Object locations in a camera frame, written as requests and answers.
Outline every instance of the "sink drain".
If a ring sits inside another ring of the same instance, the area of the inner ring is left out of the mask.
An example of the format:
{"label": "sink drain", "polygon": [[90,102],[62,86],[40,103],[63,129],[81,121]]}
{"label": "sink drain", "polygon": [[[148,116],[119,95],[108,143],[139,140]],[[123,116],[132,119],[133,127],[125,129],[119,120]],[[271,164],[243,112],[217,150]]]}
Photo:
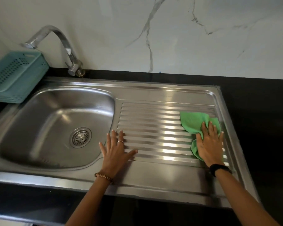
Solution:
{"label": "sink drain", "polygon": [[92,133],[86,127],[77,128],[70,135],[70,145],[74,148],[86,146],[91,140]]}

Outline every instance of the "green cloth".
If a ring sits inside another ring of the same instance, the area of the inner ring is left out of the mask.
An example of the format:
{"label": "green cloth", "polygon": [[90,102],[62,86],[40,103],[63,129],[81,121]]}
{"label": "green cloth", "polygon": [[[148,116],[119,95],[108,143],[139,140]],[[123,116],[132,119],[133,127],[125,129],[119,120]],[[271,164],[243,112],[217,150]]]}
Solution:
{"label": "green cloth", "polygon": [[[188,112],[180,112],[180,122],[182,127],[191,134],[200,133],[201,138],[203,139],[203,133],[201,131],[202,122],[205,122],[206,127],[208,127],[208,123],[211,121],[213,125],[216,125],[218,135],[221,132],[220,123],[218,118],[210,118],[210,116],[206,113],[188,113]],[[196,140],[193,140],[191,145],[192,153],[203,161],[203,159],[198,154]]]}

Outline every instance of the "black wristband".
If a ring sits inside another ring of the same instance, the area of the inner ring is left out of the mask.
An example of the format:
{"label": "black wristband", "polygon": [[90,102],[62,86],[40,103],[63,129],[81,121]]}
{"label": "black wristband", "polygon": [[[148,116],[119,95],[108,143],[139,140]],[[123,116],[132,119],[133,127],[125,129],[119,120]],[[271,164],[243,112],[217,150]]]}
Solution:
{"label": "black wristband", "polygon": [[213,175],[214,177],[216,177],[215,171],[219,170],[219,169],[223,169],[223,170],[228,171],[232,174],[232,171],[230,170],[230,168],[228,168],[227,166],[224,166],[224,165],[220,165],[220,164],[213,164],[213,165],[210,166],[209,169],[210,169],[211,175]]}

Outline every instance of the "stainless steel sink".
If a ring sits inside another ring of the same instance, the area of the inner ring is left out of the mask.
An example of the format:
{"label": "stainless steel sink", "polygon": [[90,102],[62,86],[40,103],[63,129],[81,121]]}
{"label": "stainless steel sink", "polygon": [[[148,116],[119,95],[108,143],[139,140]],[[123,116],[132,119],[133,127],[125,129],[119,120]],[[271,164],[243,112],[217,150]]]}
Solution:
{"label": "stainless steel sink", "polygon": [[107,195],[230,207],[220,184],[193,156],[180,111],[217,117],[224,161],[257,200],[238,137],[218,87],[47,78],[0,114],[0,182],[85,192],[103,162],[98,142],[123,130],[139,149]]}
{"label": "stainless steel sink", "polygon": [[0,143],[0,156],[43,168],[81,167],[93,162],[105,142],[114,99],[105,91],[46,88],[19,110]]}

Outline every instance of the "chrome faucet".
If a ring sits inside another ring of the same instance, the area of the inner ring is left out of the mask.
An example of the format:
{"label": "chrome faucet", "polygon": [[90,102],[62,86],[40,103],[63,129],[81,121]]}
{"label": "chrome faucet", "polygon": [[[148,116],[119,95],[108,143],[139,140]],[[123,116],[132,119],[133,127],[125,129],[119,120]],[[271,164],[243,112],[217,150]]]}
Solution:
{"label": "chrome faucet", "polygon": [[83,63],[81,60],[77,59],[76,55],[74,54],[74,51],[66,38],[66,36],[61,32],[60,29],[58,29],[55,26],[52,25],[46,25],[43,28],[41,28],[36,34],[32,36],[26,43],[21,44],[25,48],[29,49],[36,49],[39,45],[39,43],[51,32],[54,32],[61,40],[64,48],[66,49],[66,52],[72,62],[72,65],[68,66],[68,74],[78,77],[83,77],[85,75],[85,71],[83,70]]}

